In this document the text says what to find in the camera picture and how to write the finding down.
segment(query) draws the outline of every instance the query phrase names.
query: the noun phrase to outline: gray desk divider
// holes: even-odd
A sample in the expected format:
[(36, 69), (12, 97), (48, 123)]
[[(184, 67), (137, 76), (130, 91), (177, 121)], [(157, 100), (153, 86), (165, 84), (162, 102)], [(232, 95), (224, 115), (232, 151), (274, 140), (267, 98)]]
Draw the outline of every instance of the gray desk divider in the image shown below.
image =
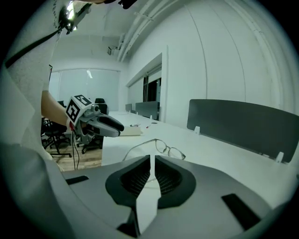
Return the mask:
[(132, 104), (127, 104), (126, 105), (126, 111), (127, 112), (129, 112), (129, 111), (132, 112)]
[(227, 143), (290, 162), (299, 141), (299, 116), (251, 103), (192, 99), (187, 128)]
[(150, 102), (142, 102), (136, 103), (135, 111), (138, 112), (138, 115), (142, 115), (144, 117), (153, 116), (153, 120), (158, 120), (158, 102), (150, 101)]

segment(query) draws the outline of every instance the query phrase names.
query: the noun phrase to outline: eyeglasses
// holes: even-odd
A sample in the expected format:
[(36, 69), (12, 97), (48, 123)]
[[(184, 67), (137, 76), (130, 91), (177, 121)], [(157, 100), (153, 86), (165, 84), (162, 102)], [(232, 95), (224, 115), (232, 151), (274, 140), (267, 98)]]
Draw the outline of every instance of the eyeglasses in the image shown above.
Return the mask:
[(141, 146), (143, 144), (147, 144), (147, 143), (150, 143), (150, 142), (155, 142), (156, 143), (156, 149), (164, 154), (167, 150), (168, 150), (168, 156), (169, 157), (173, 157), (173, 158), (178, 158), (178, 159), (181, 159), (181, 160), (184, 160), (186, 158), (186, 155), (183, 154), (180, 150), (178, 150), (177, 148), (174, 148), (174, 147), (169, 147), (165, 142), (163, 142), (162, 140), (158, 140), (158, 139), (153, 139), (153, 140), (150, 140), (150, 141), (146, 141), (142, 144), (138, 144), (134, 147), (132, 147), (126, 154), (126, 156), (124, 157), (123, 161), (126, 160), (128, 154), (130, 153), (130, 151), (138, 146)]

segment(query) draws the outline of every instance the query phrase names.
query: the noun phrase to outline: wooden floor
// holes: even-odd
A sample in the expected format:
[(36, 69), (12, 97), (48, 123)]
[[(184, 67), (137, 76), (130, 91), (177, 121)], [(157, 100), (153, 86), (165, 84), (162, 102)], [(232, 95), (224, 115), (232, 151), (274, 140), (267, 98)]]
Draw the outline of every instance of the wooden floor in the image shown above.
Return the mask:
[[(77, 148), (80, 161), (78, 165), (79, 169), (88, 169), (88, 168), (94, 168), (101, 166), (102, 163), (102, 149), (96, 148), (96, 149), (89, 149), (85, 152), (85, 154), (81, 153), (83, 147)], [(53, 146), (52, 149), (47, 147), (46, 151), (51, 153), (57, 153), (55, 146)], [(68, 145), (67, 143), (62, 143), (59, 147), (60, 153), (70, 153), (73, 156), (72, 147)], [(76, 149), (74, 148), (74, 154), (75, 154), (75, 165), (77, 167), (78, 163), (78, 155), (76, 152)], [(74, 170), (74, 159), (73, 157), (70, 158), (68, 155), (62, 155), (62, 156), (53, 156), (54, 161), (63, 168), (64, 171), (71, 171)]]

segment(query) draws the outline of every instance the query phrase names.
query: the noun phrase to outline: black and white marker cube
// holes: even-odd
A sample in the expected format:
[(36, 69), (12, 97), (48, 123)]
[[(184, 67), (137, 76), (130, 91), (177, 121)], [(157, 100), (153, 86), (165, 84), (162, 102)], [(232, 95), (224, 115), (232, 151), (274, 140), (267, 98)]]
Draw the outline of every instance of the black and white marker cube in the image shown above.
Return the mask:
[(73, 125), (76, 125), (78, 119), (88, 109), (91, 109), (93, 102), (83, 95), (72, 96), (66, 108), (66, 115), (71, 120)]

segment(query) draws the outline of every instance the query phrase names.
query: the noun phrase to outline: white desk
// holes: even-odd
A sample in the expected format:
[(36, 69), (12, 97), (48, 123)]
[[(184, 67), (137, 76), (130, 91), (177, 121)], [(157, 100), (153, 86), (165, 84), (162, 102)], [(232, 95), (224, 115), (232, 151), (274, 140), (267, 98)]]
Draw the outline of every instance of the white desk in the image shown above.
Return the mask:
[[(157, 138), (163, 140), (168, 146), (176, 147), (186, 155), (186, 161), (197, 163), (221, 170), (237, 181), (241, 182), (259, 196), (261, 196), (271, 208), (288, 201), (298, 185), (296, 169), (289, 165), (278, 164), (273, 160), (248, 150), (203, 136), (196, 135), (193, 131), (185, 130), (159, 121), (156, 125), (150, 123), (150, 119), (125, 112), (110, 112), (110, 116), (117, 119), (124, 126), (141, 124), (143, 134), (141, 136), (120, 136), (117, 138), (105, 138), (103, 144), (102, 165), (121, 162), (125, 154), (133, 147), (145, 141)], [(151, 176), (154, 176), (154, 155), (160, 155), (155, 143), (143, 145), (128, 155), (126, 160), (142, 155), (151, 155)], [(157, 203), (149, 206), (143, 199), (160, 197), (157, 181), (146, 184), (145, 189), (137, 200), (140, 208), (148, 207), (149, 211), (157, 211)], [(142, 227), (150, 222), (150, 219), (140, 224)]]

